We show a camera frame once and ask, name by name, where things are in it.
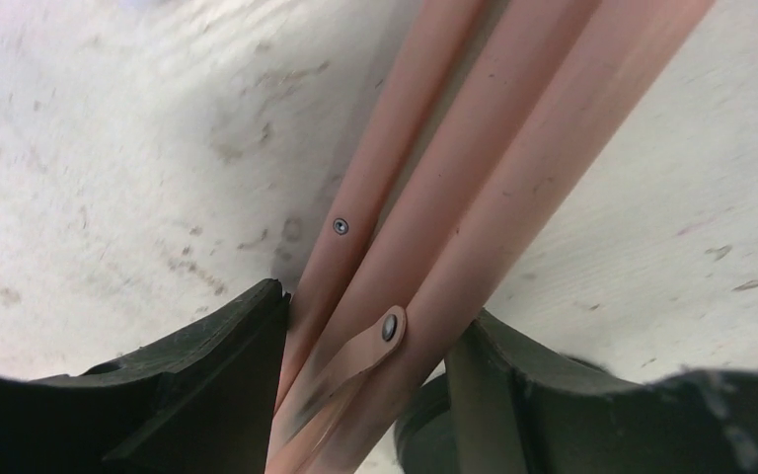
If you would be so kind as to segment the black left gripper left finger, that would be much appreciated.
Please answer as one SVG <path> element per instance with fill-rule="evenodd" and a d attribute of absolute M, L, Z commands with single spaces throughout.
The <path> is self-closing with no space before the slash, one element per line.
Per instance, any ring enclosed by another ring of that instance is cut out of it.
<path fill-rule="evenodd" d="M 0 376 L 0 473 L 261 473 L 289 296 L 266 278 L 83 374 Z"/>

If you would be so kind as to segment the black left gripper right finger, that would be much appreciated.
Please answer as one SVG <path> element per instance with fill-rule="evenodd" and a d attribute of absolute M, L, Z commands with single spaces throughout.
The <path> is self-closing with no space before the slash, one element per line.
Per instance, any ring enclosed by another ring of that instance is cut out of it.
<path fill-rule="evenodd" d="M 407 473 L 758 473 L 758 371 L 638 384 L 482 312 L 394 445 Z"/>

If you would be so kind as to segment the pink perforated music stand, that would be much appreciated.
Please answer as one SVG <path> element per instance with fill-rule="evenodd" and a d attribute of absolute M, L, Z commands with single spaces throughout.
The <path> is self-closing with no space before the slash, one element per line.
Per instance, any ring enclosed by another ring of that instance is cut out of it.
<path fill-rule="evenodd" d="M 291 302 L 265 469 L 351 473 L 709 1 L 426 1 Z"/>

